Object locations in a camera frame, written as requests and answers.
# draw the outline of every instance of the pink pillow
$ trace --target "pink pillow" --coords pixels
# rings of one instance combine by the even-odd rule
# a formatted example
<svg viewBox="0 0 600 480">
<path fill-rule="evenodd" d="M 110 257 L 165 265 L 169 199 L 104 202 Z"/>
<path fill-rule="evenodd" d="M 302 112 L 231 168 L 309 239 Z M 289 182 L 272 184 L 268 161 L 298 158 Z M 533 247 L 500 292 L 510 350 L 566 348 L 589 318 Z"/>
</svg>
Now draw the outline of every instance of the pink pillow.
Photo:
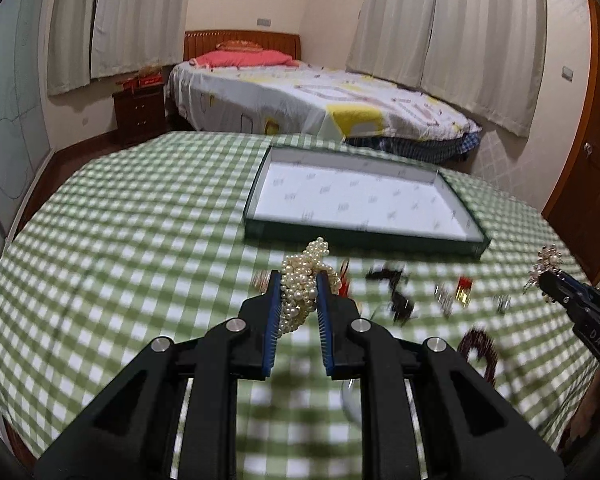
<svg viewBox="0 0 600 480">
<path fill-rule="evenodd" d="M 298 66 L 289 54 L 282 54 L 277 50 L 263 50 L 261 52 L 228 52 L 225 50 L 214 50 L 204 56 L 189 61 L 193 66 L 220 68 L 235 66 L 238 68 L 247 66 L 275 66 L 287 65 Z"/>
</svg>

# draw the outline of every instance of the green checkered tablecloth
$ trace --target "green checkered tablecloth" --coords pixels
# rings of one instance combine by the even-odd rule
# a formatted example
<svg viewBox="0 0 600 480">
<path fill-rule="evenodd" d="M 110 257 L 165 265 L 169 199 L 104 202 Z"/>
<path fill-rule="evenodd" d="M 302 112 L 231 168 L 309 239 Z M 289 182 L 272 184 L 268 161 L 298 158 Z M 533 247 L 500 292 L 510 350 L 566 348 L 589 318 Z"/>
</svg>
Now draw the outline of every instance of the green checkered tablecloth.
<svg viewBox="0 0 600 480">
<path fill-rule="evenodd" d="M 256 294 L 256 270 L 280 266 L 282 244 L 245 244 L 242 209 L 272 137 L 175 132 L 105 156 L 72 176 L 34 216 L 0 261 L 0 409 L 35 455 L 149 340 L 184 341 L 234 316 Z M 277 144 L 384 153 L 275 137 Z M 595 360 L 558 305 L 537 289 L 522 294 L 543 244 L 556 243 L 563 268 L 584 279 L 534 209 L 476 178 L 443 170 L 493 237 L 479 261 L 344 251 L 350 294 L 394 335 L 441 336 L 456 346 L 474 324 L 495 339 L 496 387 L 552 446 L 582 397 Z M 392 325 L 385 283 L 372 266 L 404 266 L 415 318 Z M 436 283 L 474 279 L 468 308 L 442 317 Z M 512 295 L 506 316 L 495 294 Z M 362 467 L 362 434 L 342 411 L 340 384 L 325 377 L 311 316 L 278 345 L 272 377 L 241 381 L 237 409 L 242 478 L 351 478 Z"/>
</svg>

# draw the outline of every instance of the beige curtain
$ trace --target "beige curtain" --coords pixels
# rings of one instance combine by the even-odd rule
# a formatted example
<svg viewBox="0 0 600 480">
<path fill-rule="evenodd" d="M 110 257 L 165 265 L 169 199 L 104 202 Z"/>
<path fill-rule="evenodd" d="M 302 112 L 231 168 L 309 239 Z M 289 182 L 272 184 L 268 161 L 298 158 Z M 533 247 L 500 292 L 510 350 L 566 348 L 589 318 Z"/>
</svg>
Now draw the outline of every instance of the beige curtain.
<svg viewBox="0 0 600 480">
<path fill-rule="evenodd" d="M 94 0 L 54 0 L 46 86 L 58 95 L 90 82 L 89 47 Z"/>
<path fill-rule="evenodd" d="M 419 86 L 434 2 L 365 0 L 347 68 L 407 86 Z"/>
<path fill-rule="evenodd" d="M 436 0 L 421 88 L 528 137 L 546 46 L 546 0 Z"/>
<path fill-rule="evenodd" d="M 545 44 L 546 0 L 366 0 L 347 67 L 527 137 Z"/>
<path fill-rule="evenodd" d="M 91 77 L 182 61 L 187 0 L 98 0 Z"/>
</svg>

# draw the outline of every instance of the wooden nightstand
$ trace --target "wooden nightstand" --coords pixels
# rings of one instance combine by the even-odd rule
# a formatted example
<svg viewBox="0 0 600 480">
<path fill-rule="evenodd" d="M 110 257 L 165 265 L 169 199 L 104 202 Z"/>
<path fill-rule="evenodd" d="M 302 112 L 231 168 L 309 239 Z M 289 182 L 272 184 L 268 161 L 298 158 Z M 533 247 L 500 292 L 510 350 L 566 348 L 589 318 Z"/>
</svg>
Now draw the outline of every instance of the wooden nightstand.
<svg viewBox="0 0 600 480">
<path fill-rule="evenodd" d="M 113 94 L 120 144 L 138 144 L 167 131 L 162 85 Z"/>
</svg>

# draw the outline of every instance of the door frame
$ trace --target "door frame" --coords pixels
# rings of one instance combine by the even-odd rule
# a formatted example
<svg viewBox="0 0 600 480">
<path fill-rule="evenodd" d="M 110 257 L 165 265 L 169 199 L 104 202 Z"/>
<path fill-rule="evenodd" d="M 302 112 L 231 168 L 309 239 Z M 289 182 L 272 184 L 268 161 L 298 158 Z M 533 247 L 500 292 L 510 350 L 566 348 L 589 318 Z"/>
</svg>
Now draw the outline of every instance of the door frame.
<svg viewBox="0 0 600 480">
<path fill-rule="evenodd" d="M 589 126 L 589 119 L 591 117 L 591 109 L 593 106 L 593 97 L 596 92 L 596 82 L 598 79 L 598 56 L 599 44 L 598 44 L 598 15 L 596 13 L 596 0 L 589 1 L 589 15 L 591 22 L 591 61 L 589 64 L 589 81 L 587 83 L 587 93 L 584 97 L 584 106 L 582 107 L 582 115 L 580 117 L 580 124 L 576 131 L 576 136 L 573 139 L 571 145 L 571 151 L 567 157 L 567 161 L 564 163 L 562 173 L 558 182 L 555 184 L 554 190 L 546 202 L 544 209 L 542 210 L 542 216 L 545 220 L 549 219 L 551 211 L 554 209 L 560 195 L 564 190 L 564 186 L 567 184 L 567 180 L 571 174 L 571 170 L 576 163 L 576 159 L 580 154 L 585 142 L 585 134 L 587 133 L 587 127 Z M 600 282 L 600 271 L 592 280 L 593 285 L 597 285 Z"/>
</svg>

